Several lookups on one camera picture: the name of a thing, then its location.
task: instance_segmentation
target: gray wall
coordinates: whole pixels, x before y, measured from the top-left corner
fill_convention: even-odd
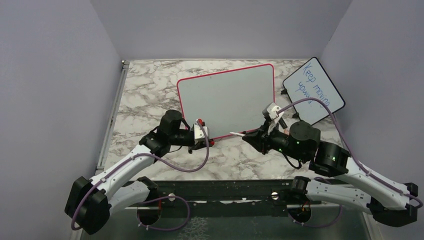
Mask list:
[[[320,56],[352,0],[91,0],[125,60]]]
[[[68,239],[72,182],[94,173],[121,58],[89,0],[0,4],[0,239]]]
[[[321,62],[346,100],[337,114],[360,160],[424,199],[424,1],[353,0]],[[422,239],[424,212],[388,240]]]

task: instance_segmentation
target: white marble surface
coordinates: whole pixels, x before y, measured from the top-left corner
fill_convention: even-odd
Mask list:
[[[143,60],[133,61],[123,88],[111,144],[105,161],[105,169],[127,155],[142,136],[156,127],[168,109],[180,111],[176,84],[179,79],[219,71],[243,68],[259,64],[274,65],[275,102],[283,107],[290,103],[286,95],[280,95],[282,81],[306,60]],[[296,122],[290,109],[284,120],[290,126]],[[331,121],[324,119],[315,125],[321,130],[321,139],[341,145],[340,137]],[[205,159],[206,149],[187,153],[187,148],[169,153],[164,159],[185,169],[199,166]],[[217,140],[210,148],[209,160],[199,171],[185,173],[174,170],[161,162],[139,172],[133,179],[147,176],[152,180],[256,180],[292,179],[295,176],[315,177],[304,164],[293,169],[283,156],[271,151],[267,155],[254,150],[238,137]]]

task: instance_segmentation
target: small whiteboard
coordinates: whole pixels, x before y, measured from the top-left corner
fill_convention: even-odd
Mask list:
[[[345,100],[334,86],[327,72],[316,57],[288,76],[283,82],[291,102],[304,98],[321,100],[332,113],[345,106]],[[316,101],[304,101],[294,106],[299,118],[313,125],[327,117],[326,109]]]
[[[191,126],[202,119],[211,139],[264,124],[262,110],[275,101],[274,66],[262,64],[180,79],[182,114]]]

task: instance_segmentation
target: black metal base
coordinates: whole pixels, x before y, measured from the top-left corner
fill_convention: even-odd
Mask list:
[[[330,179],[332,184],[345,184]],[[218,217],[288,217],[287,205],[302,205],[304,194],[291,191],[292,179],[281,180],[214,180],[214,181],[155,181],[157,193],[163,197],[169,194],[189,201],[190,216],[199,218]],[[312,201],[311,205],[321,204]],[[132,207],[141,207],[138,203]],[[161,218],[185,218],[186,205],[176,199],[162,200]]]

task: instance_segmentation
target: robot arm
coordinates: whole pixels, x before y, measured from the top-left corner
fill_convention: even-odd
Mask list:
[[[294,123],[289,135],[278,130],[281,108],[271,103],[262,113],[265,122],[258,129],[246,133],[242,139],[258,152],[267,154],[270,150],[309,163],[309,169],[325,177],[334,177],[354,188],[333,186],[305,177],[295,177],[293,190],[311,201],[328,201],[351,206],[385,225],[401,227],[417,220],[418,208],[410,204],[407,195],[417,197],[418,187],[414,183],[401,184],[392,181],[370,168],[365,173],[342,147],[321,141],[321,132],[305,121]],[[402,193],[387,186],[396,187]]]
[[[188,129],[180,129],[181,123]],[[151,192],[155,183],[146,177],[124,185],[167,154],[171,146],[189,147],[189,153],[206,147],[208,128],[204,125],[198,119],[190,129],[179,111],[168,110],[159,126],[145,135],[123,159],[88,180],[82,176],[78,178],[72,185],[65,213],[88,234],[93,234],[106,224],[113,213],[148,198],[156,198],[157,193]],[[208,145],[213,146],[214,141],[208,139]]]

